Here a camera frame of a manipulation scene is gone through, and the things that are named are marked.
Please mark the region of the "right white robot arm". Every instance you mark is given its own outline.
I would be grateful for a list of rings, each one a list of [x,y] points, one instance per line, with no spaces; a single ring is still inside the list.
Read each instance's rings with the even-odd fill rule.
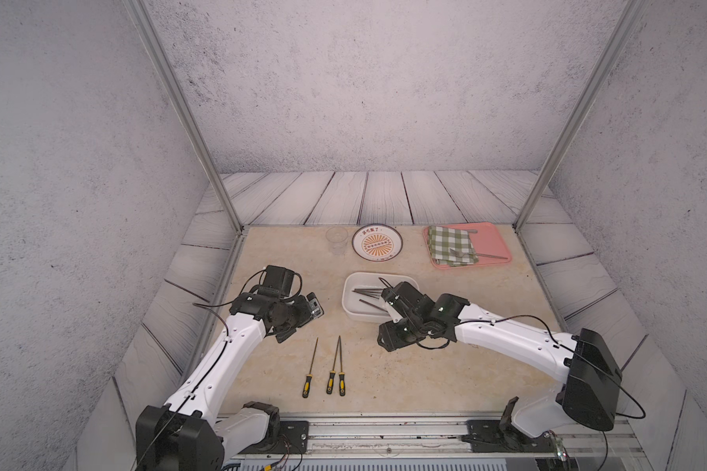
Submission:
[[[537,439],[571,424],[597,432],[614,429],[623,374],[599,333],[555,333],[544,321],[530,326],[526,315],[501,317],[453,294],[432,300],[408,282],[386,285],[380,297],[391,316],[378,331],[386,351],[427,338],[478,345],[555,381],[535,398],[511,398],[501,419],[503,433]]]

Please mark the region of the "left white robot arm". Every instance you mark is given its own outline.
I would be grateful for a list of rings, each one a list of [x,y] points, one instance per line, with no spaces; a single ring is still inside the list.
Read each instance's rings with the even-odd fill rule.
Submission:
[[[136,423],[134,470],[220,470],[250,447],[271,451],[281,434],[279,409],[248,402],[219,421],[221,404],[253,351],[268,336],[279,343],[324,314],[312,292],[293,298],[240,294],[218,339],[190,377]]]

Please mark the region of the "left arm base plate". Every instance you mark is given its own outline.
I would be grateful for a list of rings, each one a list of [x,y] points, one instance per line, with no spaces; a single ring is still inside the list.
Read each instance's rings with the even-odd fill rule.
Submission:
[[[276,435],[246,447],[240,455],[305,455],[309,436],[310,422],[281,420]]]

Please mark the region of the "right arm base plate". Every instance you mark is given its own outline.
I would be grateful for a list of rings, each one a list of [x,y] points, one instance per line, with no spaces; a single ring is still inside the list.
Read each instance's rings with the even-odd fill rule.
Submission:
[[[551,438],[526,437],[511,425],[498,420],[469,420],[467,433],[461,441],[471,446],[473,453],[553,453]]]

